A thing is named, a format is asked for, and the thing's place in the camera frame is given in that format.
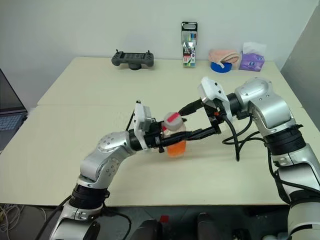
orange liquid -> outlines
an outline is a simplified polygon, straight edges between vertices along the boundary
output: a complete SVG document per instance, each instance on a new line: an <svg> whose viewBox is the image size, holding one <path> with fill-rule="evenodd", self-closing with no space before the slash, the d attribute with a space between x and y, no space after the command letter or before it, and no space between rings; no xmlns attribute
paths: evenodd
<svg viewBox="0 0 320 240"><path fill-rule="evenodd" d="M172 157L172 158L179 157L179 156L182 156L186 151L186 145L187 145L186 141L181 141L176 144L167 146L166 151L169 157Z"/></svg>

laptop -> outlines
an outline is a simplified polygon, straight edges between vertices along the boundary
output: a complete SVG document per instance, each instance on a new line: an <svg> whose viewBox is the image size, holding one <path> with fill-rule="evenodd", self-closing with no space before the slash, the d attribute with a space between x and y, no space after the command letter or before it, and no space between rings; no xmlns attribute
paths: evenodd
<svg viewBox="0 0 320 240"><path fill-rule="evenodd" d="M27 110L0 69L0 151L10 142L22 123Z"/></svg>

floor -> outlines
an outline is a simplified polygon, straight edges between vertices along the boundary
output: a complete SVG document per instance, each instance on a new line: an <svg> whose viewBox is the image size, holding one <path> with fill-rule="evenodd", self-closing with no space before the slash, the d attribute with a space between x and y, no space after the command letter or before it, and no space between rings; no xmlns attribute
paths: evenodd
<svg viewBox="0 0 320 240"><path fill-rule="evenodd" d="M45 208L47 215L52 211ZM168 216L163 225L165 240L195 240L196 218L206 212L216 221L224 240L233 240L232 231L248 229L252 240L261 240L263 236L285 232L287 229L287 206L150 206L121 207L117 211L128 215L132 220L130 236L139 225L148 219L160 220ZM59 214L52 219L41 240L47 240ZM43 212L32 206L26 206L16 228L9 232L10 240L33 240L44 222ZM120 216L100 217L101 230L98 240L121 240L127 231L128 222ZM7 236L0 232L0 240Z"/></svg>

blue tape roll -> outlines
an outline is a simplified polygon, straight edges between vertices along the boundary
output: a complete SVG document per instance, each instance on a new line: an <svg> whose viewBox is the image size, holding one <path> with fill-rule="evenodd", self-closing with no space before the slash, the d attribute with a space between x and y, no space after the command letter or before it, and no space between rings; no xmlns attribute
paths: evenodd
<svg viewBox="0 0 320 240"><path fill-rule="evenodd" d="M217 73L227 73L231 70L232 68L232 63L224 62L222 63L224 65L224 68L222 68L220 65L211 62L211 69Z"/></svg>

laptop keyboard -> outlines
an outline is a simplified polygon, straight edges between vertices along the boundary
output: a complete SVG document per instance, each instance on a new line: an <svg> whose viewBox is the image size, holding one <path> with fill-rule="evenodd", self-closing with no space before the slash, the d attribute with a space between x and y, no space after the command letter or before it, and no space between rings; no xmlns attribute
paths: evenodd
<svg viewBox="0 0 320 240"><path fill-rule="evenodd" d="M0 117L0 131L7 131L15 129L19 120L23 115L2 116Z"/></svg>

